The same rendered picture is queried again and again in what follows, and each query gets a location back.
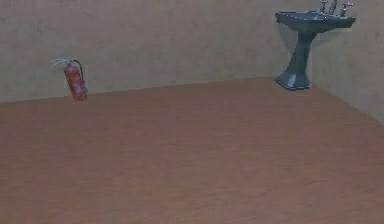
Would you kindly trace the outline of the red fire extinguisher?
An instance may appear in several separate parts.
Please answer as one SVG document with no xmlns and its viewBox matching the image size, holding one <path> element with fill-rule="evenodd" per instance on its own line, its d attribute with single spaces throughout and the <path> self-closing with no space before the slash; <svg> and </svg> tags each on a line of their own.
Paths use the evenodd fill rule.
<svg viewBox="0 0 384 224">
<path fill-rule="evenodd" d="M 81 63 L 76 59 L 57 58 L 53 67 L 65 64 L 64 75 L 75 102 L 87 99 L 87 87 Z"/>
</svg>

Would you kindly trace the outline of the dark grey pedestal sink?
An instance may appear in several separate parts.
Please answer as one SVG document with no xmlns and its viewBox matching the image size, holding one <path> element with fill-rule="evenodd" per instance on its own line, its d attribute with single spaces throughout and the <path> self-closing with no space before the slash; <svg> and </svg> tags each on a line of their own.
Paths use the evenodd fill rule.
<svg viewBox="0 0 384 224">
<path fill-rule="evenodd" d="M 283 24 L 297 33 L 297 43 L 290 62 L 284 72 L 275 78 L 283 88 L 291 91 L 311 87 L 306 74 L 311 43 L 319 33 L 334 29 L 351 28 L 356 19 L 319 11 L 277 12 L 276 22 Z"/>
</svg>

